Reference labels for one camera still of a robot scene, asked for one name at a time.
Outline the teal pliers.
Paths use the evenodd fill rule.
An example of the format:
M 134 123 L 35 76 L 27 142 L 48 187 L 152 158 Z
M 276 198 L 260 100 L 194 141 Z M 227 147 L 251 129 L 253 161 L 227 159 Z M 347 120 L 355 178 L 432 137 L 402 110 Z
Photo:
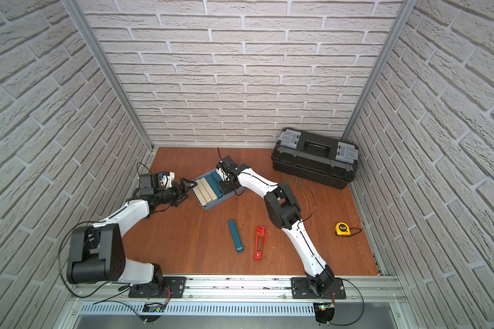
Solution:
M 220 199 L 223 196 L 222 191 L 212 179 L 211 174 L 208 176 L 208 179 L 210 179 L 209 184 L 211 185 L 211 188 L 213 189 L 214 193 L 217 195 L 218 199 Z
M 214 182 L 218 185 L 218 187 L 221 189 L 224 185 L 223 185 L 223 179 L 221 178 L 221 176 L 218 174 L 218 172 L 216 171 L 212 171 L 211 172 L 211 177 L 212 179 L 214 180 Z
M 243 248 L 243 245 L 242 245 L 242 242 L 241 242 L 241 238 L 240 238 L 240 234 L 239 234 L 239 232 L 237 230 L 235 221 L 233 219 L 228 220 L 228 225 L 229 225 L 229 230 L 231 232 L 231 236 L 233 238 L 233 242 L 234 242 L 234 245 L 235 245 L 236 252 L 237 253 L 243 252 L 244 251 L 244 248 Z

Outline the blue plastic storage tray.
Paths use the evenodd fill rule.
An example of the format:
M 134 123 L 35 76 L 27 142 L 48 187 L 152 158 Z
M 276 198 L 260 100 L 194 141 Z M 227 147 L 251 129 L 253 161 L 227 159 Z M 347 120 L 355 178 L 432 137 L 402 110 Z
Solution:
M 203 175 L 200 175 L 199 177 L 196 177 L 194 178 L 192 181 L 198 181 L 200 178 L 204 178 L 206 175 L 210 175 L 212 171 L 216 171 L 216 169 L 213 169 L 211 171 L 208 171 L 207 173 L 203 174 Z M 236 193 L 232 192 L 232 193 L 223 193 L 223 196 L 216 200 L 216 201 L 213 201 L 210 205 L 207 205 L 206 207 L 202 207 L 204 210 L 209 210 L 211 208 L 213 208 L 214 206 L 217 206 L 218 204 L 222 203 L 223 201 L 233 197 L 233 196 L 240 196 L 242 193 L 244 193 L 245 191 L 245 188 L 243 186 L 241 186 Z

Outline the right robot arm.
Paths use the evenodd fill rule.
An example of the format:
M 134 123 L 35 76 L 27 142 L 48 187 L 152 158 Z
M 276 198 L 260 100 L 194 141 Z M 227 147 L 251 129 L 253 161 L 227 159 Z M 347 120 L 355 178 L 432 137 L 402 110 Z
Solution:
M 222 178 L 220 183 L 226 191 L 234 191 L 243 186 L 263 198 L 271 222 L 276 228 L 283 230 L 297 251 L 311 293 L 315 297 L 330 296 L 330 286 L 335 279 L 333 271 L 307 234 L 301 207 L 289 184 L 272 182 L 248 165 L 235 163 L 229 156 L 219 161 L 216 172 Z

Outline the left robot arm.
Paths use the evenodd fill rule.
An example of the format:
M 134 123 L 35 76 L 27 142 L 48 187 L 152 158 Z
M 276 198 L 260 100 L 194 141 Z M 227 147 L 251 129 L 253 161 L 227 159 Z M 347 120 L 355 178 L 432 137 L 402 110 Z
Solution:
M 130 286 L 130 297 L 159 297 L 167 285 L 158 264 L 140 263 L 126 257 L 123 236 L 160 205 L 177 207 L 188 198 L 197 182 L 175 174 L 141 174 L 139 186 L 121 208 L 90 226 L 71 233 L 67 281 L 73 285 L 117 282 Z

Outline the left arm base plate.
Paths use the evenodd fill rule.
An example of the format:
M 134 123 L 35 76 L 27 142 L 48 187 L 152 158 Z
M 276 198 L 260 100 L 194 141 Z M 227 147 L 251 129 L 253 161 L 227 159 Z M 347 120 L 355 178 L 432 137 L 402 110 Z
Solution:
M 148 284 L 134 285 L 128 293 L 129 298 L 182 298 L 187 277 L 167 276 L 160 282 L 153 280 Z

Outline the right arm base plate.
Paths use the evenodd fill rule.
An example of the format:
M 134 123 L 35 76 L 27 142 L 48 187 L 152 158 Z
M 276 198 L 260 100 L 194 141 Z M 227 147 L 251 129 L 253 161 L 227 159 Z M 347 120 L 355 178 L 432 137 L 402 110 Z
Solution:
M 333 297 L 335 297 L 336 300 L 345 300 L 347 298 L 342 278 L 335 277 L 332 284 L 322 296 L 317 296 L 313 293 L 313 290 L 310 286 L 310 281 L 306 277 L 292 277 L 290 279 L 290 282 L 292 288 L 292 298 L 296 300 L 331 300 Z

